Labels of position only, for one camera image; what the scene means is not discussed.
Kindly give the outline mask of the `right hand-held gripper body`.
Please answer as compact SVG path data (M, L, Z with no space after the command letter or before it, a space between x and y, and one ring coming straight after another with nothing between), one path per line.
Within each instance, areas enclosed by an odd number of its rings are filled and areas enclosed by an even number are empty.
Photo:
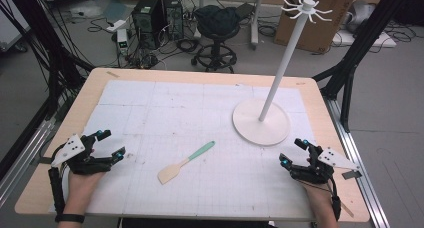
M325 184L333 177L334 167L354 171L359 170L358 165L330 147L323 149L321 146L311 144L308 152L309 165L300 166L293 164L292 170L289 171L293 179L313 184Z

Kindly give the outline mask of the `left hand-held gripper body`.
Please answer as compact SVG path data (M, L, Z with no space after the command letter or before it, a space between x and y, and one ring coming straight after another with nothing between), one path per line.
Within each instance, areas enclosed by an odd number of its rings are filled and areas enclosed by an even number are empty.
M110 171L113 165L107 162L109 157L92 156L95 142L88 140L88 136L80 137L78 134L73 134L55 150L51 166L58 168L62 164L67 164L74 174L79 175Z

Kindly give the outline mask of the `green-handled wooden spatula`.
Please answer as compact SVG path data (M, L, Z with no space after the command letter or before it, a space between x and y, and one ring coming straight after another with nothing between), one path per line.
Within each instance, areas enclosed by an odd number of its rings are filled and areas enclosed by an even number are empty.
M206 143L205 145L203 145L202 147L200 147L198 150L196 150L190 156L188 156L187 158L182 160L180 163L168 165L165 168L163 168L162 170L160 170L157 174L157 178L158 178L159 182L162 185L164 185L167 182L169 182L170 180L172 180L173 178L175 178L179 174L181 168L185 164L187 164L188 162L197 158L198 156L202 155L203 153L205 153L206 151L211 149L215 144L216 144L215 141L210 141L210 142Z

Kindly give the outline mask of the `white hook rack stand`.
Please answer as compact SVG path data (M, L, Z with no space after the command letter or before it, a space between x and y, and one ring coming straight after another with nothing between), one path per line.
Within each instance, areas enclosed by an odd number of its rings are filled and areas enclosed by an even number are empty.
M297 4L293 4L285 0L284 3L286 6L282 7L283 11L297 12L292 17L296 23L267 98L245 100L235 107L232 115L232 122L237 133L247 141L261 146L279 144L289 135L291 129L289 117L279 105L273 103L273 100L306 22L315 23L314 16L324 22L330 22L330 19L323 18L322 14L329 14L331 10L317 9L319 1L298 0Z

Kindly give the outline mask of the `person's left hand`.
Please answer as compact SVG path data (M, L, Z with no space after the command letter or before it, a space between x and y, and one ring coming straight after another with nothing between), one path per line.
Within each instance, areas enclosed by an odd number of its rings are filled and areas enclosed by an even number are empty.
M104 173L68 175L68 197L64 208L65 214L84 215L91 202L92 195Z

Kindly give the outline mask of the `person's right hand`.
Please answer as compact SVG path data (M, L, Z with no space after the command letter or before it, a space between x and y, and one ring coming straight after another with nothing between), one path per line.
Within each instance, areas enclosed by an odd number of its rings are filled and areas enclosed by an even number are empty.
M317 218L333 215L331 192L325 184L301 182L306 190L311 210Z

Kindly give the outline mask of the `black tape piece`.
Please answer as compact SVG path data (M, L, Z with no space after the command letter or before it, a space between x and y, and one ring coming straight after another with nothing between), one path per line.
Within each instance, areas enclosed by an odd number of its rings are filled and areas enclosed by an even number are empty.
M342 176L345 180L348 179L352 179L352 178L360 178L362 176L362 174L360 173L360 171L348 171L348 172L344 172L342 173Z

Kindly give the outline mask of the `tan tape strip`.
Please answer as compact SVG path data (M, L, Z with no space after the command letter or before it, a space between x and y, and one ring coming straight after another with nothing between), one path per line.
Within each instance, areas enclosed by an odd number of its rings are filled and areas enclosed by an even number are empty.
M341 208L351 217L354 218L354 213L341 201Z

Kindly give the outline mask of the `black wristband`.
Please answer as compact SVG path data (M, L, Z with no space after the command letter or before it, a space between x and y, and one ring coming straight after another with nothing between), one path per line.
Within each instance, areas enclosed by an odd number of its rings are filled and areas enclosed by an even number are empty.
M76 222L82 224L85 221L85 216L80 214L57 214L55 222Z

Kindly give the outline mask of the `wooden table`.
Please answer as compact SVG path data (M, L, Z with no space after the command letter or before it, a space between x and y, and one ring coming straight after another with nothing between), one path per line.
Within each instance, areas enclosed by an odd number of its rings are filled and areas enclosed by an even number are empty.
M106 73L107 71L118 74L120 78L110 76ZM100 99L103 89L112 80L251 85L268 88L273 83L274 78L272 76L248 74L96 68L88 76L63 123L59 126L57 133L47 148L48 153L52 153L54 148L62 144L71 133L79 133L83 130L84 125L88 122L89 115L94 110L96 102ZM284 77L280 86L299 90L305 104L313 135L318 144L322 147L333 148L345 155L316 81L305 77ZM38 164L36 166L34 173L14 205L16 213L27 216L48 216L50 214L48 208L52 204L53 198L47 175L48 169L49 166L47 164ZM342 177L342 173L342 170L338 170L335 180L338 184L342 202L354 213L354 218L351 218L342 209L340 220L354 223L368 222L370 215L357 182L353 179L345 180Z

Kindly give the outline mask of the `white grid mat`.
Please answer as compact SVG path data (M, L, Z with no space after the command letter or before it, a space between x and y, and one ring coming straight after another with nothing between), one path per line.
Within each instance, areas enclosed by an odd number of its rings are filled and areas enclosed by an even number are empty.
M263 98L265 87L112 80L84 127L108 129L95 156L124 147L125 156L96 189L88 213L108 216L308 220L304 188L281 167L279 155L304 164L296 138L313 140L301 94L281 88L274 101L289 116L289 136L264 147L242 138L232 123L234 108ZM216 144L185 164L162 185L157 174L210 141Z

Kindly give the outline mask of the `small device with green display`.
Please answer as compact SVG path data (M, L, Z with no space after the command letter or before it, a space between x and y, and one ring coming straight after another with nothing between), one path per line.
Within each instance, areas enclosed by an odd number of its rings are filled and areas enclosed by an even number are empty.
M129 49L127 30L118 29L116 32L116 35L117 35L116 42L117 42L117 47L119 52L122 55L127 55L128 49Z

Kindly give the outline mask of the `person's dark clothing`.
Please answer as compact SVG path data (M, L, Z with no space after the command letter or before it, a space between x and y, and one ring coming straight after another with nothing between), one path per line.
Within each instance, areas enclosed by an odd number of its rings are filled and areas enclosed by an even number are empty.
M265 221L122 218L121 228L276 228Z

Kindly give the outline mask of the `white power strip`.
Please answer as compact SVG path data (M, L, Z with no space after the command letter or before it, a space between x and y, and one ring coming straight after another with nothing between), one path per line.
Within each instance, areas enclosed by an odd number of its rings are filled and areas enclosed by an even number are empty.
M117 29L121 28L123 25L126 24L125 20L118 20L114 22L112 25L106 28L108 32L115 32Z

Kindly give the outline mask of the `large black computer tower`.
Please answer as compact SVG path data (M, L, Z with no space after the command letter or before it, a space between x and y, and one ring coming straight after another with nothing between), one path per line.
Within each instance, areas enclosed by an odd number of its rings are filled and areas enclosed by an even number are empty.
M164 28L162 0L139 0L132 11L136 34L143 48L159 47L159 32Z

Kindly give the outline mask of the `large cardboard box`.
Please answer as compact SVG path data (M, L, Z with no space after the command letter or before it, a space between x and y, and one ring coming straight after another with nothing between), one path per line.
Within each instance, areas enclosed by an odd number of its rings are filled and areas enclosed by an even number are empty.
M299 0L287 0L291 4L298 4ZM325 53L339 30L353 0L314 0L319 4L316 9L321 11L331 10L329 14L321 14L324 20L314 16L313 21L307 20L297 43L297 48Z

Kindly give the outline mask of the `black swivel stool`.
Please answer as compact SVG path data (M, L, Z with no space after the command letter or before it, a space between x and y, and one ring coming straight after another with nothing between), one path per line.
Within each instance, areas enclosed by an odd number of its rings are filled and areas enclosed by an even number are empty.
M225 45L225 41L236 36L240 30L237 25L231 32L225 35L213 34L201 25L197 26L197 30L201 35L213 41L212 44L203 46L191 59L193 66L200 63L205 67L205 71L209 72L211 69L217 71L218 69L228 68L231 73L234 73L233 65L237 62L236 53Z

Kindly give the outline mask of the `white flat board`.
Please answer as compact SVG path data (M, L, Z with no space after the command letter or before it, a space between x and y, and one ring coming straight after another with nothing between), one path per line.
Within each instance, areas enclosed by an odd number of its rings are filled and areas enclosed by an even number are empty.
M353 34L347 30L339 30L333 37L333 43L335 45L352 45L354 41ZM394 48L395 46L396 42L385 32L382 32L373 44L373 47L383 48Z

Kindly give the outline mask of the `slim black computer tower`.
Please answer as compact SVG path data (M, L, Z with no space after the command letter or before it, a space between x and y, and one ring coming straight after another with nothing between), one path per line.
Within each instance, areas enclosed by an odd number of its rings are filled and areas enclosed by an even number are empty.
M184 37L183 9L180 0L163 0L164 13L168 28L168 38L179 40Z

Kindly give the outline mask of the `dark cloth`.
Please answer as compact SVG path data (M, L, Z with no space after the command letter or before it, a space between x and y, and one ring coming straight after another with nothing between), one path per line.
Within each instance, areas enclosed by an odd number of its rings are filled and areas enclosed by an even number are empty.
M225 36L239 30L240 16L235 7L207 5L194 11L198 30L203 35Z

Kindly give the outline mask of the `aluminium rail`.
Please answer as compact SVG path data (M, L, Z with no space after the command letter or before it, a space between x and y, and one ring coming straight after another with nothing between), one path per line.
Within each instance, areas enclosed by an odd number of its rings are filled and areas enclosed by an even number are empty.
M6 174L0 179L0 209L7 202L55 126L55 118L43 119L38 124L29 126L29 130L23 133L23 140L18 143L21 150Z
M369 178L368 172L362 161L353 136L350 132L347 132L344 129L344 126L340 121L341 108L339 107L338 103L333 100L324 99L324 103L327 106L328 112L343 146L345 155L354 164L359 166L361 177L357 178L356 181L361 191L361 195L365 201L374 228L390 228L390 224L387 220L383 207L380 204L371 179Z

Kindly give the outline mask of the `black frame stand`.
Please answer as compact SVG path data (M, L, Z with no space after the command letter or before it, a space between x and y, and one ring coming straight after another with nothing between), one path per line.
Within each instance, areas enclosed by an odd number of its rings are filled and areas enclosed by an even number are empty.
M335 66L313 76L316 82L325 78L329 79L327 84L320 89L321 95L327 100L335 101L339 91L343 90L339 121L345 132L350 131L349 113L355 71L392 17L406 1L380 0L341 61Z
M50 23L42 0L11 0L33 32L30 35L17 21L11 9L0 1L0 10L30 45L41 68L48 71L46 115L52 117L65 91L79 90L85 82L78 67L91 72L94 66L65 48Z

